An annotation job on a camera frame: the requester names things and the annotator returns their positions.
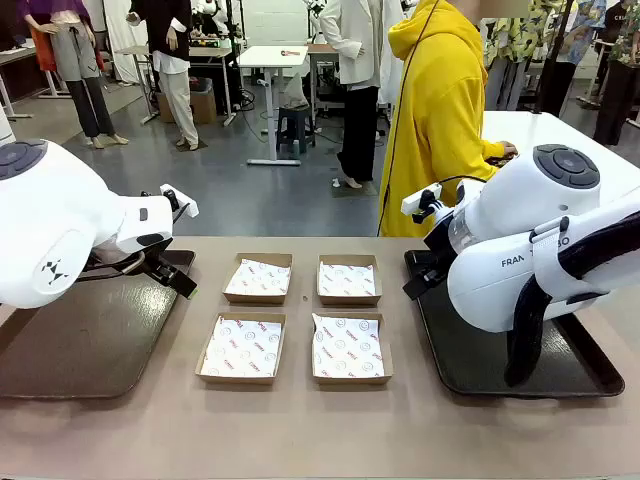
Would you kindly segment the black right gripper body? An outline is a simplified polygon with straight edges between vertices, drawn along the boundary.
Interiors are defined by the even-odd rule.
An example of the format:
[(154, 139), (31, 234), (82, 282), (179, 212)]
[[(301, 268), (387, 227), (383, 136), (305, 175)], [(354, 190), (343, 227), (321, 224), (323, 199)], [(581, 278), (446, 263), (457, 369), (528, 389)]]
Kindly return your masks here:
[(428, 276), (446, 276), (456, 258), (456, 251), (449, 239), (449, 228), (435, 227), (424, 238), (424, 243), (432, 254)]

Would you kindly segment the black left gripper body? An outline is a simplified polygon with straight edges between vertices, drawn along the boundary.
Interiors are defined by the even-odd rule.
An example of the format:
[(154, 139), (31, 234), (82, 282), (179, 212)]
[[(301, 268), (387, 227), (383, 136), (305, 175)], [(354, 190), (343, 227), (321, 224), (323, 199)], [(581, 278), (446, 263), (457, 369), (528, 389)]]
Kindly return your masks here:
[(143, 251), (144, 260), (139, 272), (155, 281), (170, 281), (176, 272), (175, 267), (161, 257), (161, 252), (154, 249)]

